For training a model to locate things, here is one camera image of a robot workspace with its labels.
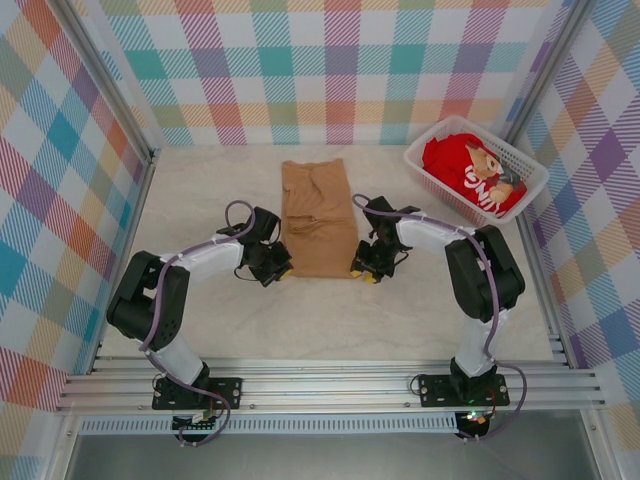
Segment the white floor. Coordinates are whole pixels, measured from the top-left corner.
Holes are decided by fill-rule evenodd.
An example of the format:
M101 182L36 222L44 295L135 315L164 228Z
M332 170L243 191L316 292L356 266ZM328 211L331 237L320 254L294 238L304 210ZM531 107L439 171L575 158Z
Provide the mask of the white floor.
M413 181L404 147L186 147L163 151L132 252L175 252L202 242L224 226L234 199L281 208L284 160L344 158L352 192L384 195L395 208L414 205L436 218L468 225ZM244 221L242 207L232 221ZM369 224L357 211L360 238ZM527 290L494 351L510 360L549 360L546 326L537 303L515 223L502 229L524 274ZM447 360L462 334L444 255L413 250L393 279L300 279L263 288L231 273L191 285L182 332L203 357ZM138 355L135 344L109 326L103 355Z

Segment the white plastic basket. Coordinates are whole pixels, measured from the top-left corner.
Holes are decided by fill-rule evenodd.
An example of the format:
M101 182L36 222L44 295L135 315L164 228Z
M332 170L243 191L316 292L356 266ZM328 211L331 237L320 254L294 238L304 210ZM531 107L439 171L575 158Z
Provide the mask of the white plastic basket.
M525 193L520 201L503 217L496 218L492 213L485 212L433 175L424 171L422 155L427 142L433 138L443 140L449 135L458 133L471 133L482 140L489 150L496 153L501 163L507 165L520 175L522 181L527 186L527 193ZM538 162L483 128L457 115L445 118L421 135L404 152L404 160L422 185L457 210L461 215L479 226L488 223L502 225L510 222L522 213L525 207L542 191L549 180L549 171Z

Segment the black mounting bracket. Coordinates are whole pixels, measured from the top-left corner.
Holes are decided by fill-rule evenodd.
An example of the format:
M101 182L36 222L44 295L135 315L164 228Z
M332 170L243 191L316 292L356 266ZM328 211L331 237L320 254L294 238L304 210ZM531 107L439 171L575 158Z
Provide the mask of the black mounting bracket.
M241 378L212 378L200 381L197 387L207 392L220 395L227 402L231 410L240 408L242 399ZM220 410L223 407L220 400L213 400L207 395L200 395L173 383L166 377L158 378L154 384L154 396L151 402L153 410Z
M420 395L420 405L429 407L506 407L509 405L509 390L504 375L495 374L490 381L485 383L486 388L476 392L464 402L460 399L458 391L451 381L451 375L419 375L417 378L417 393Z

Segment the red t-shirt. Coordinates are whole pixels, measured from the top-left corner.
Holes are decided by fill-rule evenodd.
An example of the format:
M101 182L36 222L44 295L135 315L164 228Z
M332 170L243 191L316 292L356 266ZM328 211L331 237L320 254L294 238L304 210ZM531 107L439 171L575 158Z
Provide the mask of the red t-shirt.
M484 178L486 175L477 174L478 170L474 169L474 163L467 146L484 150L497 160L496 155L485 148L482 140L478 137L470 133L460 133L449 135L440 141L434 138L427 143L422 156L424 169L471 203L500 218L518 203L527 188L517 175L502 165L493 164L492 166L497 167L498 170L488 178ZM509 185L513 190L508 193L506 200L497 203L494 199L499 196L492 193L492 188L503 188L503 191L509 192Z

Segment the folded brown shirt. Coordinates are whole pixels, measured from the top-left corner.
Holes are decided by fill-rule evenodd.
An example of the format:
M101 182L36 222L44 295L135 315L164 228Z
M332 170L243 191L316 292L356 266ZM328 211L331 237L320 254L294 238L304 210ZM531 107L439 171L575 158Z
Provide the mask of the folded brown shirt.
M282 238L293 275L352 278L358 228L342 159L282 164Z

